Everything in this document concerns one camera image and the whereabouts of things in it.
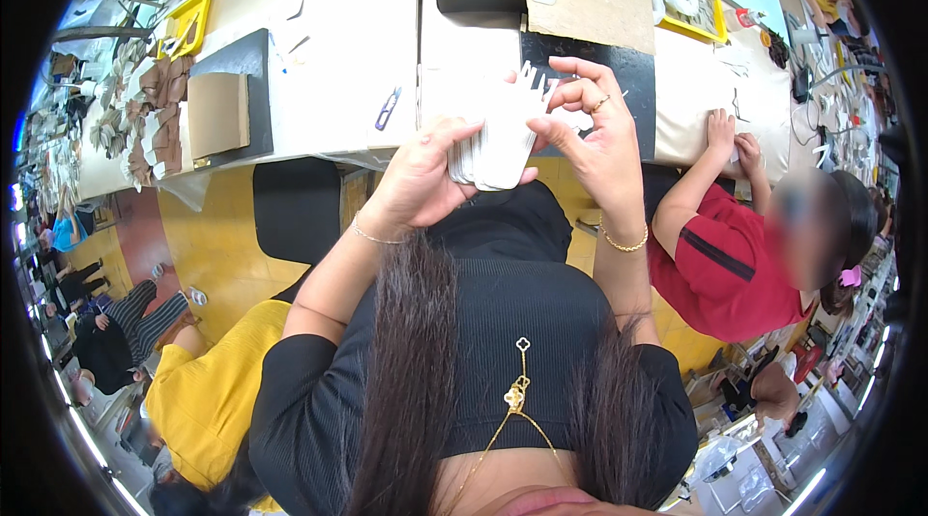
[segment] red shirt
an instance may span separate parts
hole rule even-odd
[[[651,284],[700,333],[737,343],[801,321],[799,290],[775,269],[764,218],[713,184],[680,231],[675,261],[648,241]]]

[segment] pink hair clip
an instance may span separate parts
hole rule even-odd
[[[860,265],[848,270],[842,270],[838,282],[842,287],[859,287],[860,286]]]

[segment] woman's left hand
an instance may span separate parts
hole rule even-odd
[[[358,215],[358,226],[385,240],[405,231],[429,227],[477,193],[447,173],[447,152],[468,139],[483,123],[468,125],[461,118],[438,118],[393,155],[373,196]],[[537,168],[526,168],[520,184],[531,182]]]

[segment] blue shirt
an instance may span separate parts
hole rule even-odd
[[[52,232],[55,234],[55,239],[52,240],[52,248],[58,249],[60,253],[69,253],[74,250],[75,246],[87,240],[87,231],[84,230],[84,225],[75,217],[74,221],[77,222],[77,228],[81,232],[81,239],[75,244],[71,243],[71,234],[74,232],[74,225],[71,221],[69,217],[65,216],[56,220],[55,225],[52,226]]]

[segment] gold ring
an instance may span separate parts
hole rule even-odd
[[[594,105],[594,106],[593,106],[593,109],[590,110],[589,112],[590,112],[591,114],[596,114],[596,111],[597,111],[597,109],[599,109],[599,106],[602,105],[602,104],[604,104],[604,103],[606,103],[607,101],[609,101],[609,98],[610,98],[610,97],[612,97],[612,96],[609,95],[609,94],[607,93],[607,94],[606,94],[606,97],[604,97],[604,98],[602,98],[601,100],[597,101],[597,102],[596,102],[596,105]]]

